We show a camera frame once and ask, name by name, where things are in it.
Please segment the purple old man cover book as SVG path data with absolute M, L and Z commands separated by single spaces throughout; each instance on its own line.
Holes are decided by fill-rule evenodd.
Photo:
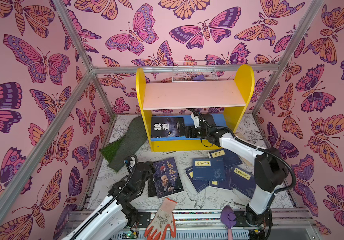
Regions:
M 184 191 L 175 158 L 160 160 L 153 166 L 153 181 L 159 199 Z

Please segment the black antler cover book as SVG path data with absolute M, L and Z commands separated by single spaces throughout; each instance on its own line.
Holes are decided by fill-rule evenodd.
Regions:
M 155 174 L 155 168 L 153 164 L 150 164 L 152 175 L 148 179 L 148 196 L 149 197 L 157 197 L 157 191 L 156 191 L 156 185 L 154 182 L 154 174 Z

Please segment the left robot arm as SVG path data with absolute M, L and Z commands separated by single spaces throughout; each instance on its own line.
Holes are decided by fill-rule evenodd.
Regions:
M 99 207 L 65 240 L 109 240 L 138 221 L 138 210 L 130 203 L 142 195 L 155 168 L 153 162 L 139 162 L 135 155 L 125 158 L 124 163 L 129 175 L 112 185 Z

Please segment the black wolf cover book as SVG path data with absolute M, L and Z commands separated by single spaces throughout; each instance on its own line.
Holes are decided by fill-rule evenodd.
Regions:
M 158 117 L 151 119 L 151 138 L 180 137 L 181 128 L 185 126 L 182 117 Z

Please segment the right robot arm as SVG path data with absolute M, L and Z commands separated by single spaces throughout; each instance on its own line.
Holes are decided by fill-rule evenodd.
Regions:
M 280 192 L 295 187 L 297 177 L 290 165 L 281 158 L 278 149 L 264 149 L 250 144 L 235 135 L 228 127 L 217 126 L 209 114 L 202 115 L 194 109 L 193 125 L 185 127 L 187 138 L 205 139 L 209 143 L 227 149 L 254 165 L 256 188 L 252 200 L 245 208 L 246 222 L 251 227 L 263 223 L 271 226 L 271 205 Z

